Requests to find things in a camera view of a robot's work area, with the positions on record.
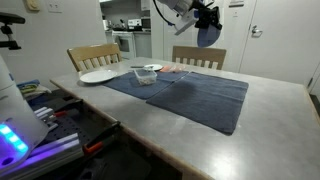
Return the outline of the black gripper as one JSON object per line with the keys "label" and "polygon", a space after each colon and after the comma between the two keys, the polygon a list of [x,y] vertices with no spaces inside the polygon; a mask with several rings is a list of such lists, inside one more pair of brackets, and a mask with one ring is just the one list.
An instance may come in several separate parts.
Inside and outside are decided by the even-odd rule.
{"label": "black gripper", "polygon": [[220,23],[220,10],[218,6],[210,8],[212,3],[204,5],[201,2],[194,3],[194,8],[198,11],[198,21],[195,24],[196,28],[208,29],[209,26],[213,26],[218,30],[222,29]]}

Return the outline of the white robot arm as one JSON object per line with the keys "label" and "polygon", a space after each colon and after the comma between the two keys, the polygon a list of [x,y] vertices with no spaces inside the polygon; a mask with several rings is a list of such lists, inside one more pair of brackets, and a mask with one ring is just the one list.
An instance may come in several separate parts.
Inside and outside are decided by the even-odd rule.
{"label": "white robot arm", "polygon": [[[219,7],[211,8],[213,2],[205,4],[203,0],[152,0],[157,13],[169,25],[176,30],[175,34],[180,35],[189,27],[194,26],[201,30],[208,30],[214,27],[217,30],[222,29],[220,23]],[[180,20],[177,23],[170,22],[160,12],[157,2],[166,5],[170,10],[176,13]]]}

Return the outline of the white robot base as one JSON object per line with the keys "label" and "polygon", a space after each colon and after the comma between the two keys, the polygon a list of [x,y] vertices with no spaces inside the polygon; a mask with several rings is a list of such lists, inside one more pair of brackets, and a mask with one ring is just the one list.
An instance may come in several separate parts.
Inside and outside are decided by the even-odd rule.
{"label": "white robot base", "polygon": [[47,134],[0,56],[0,173],[25,161]]}

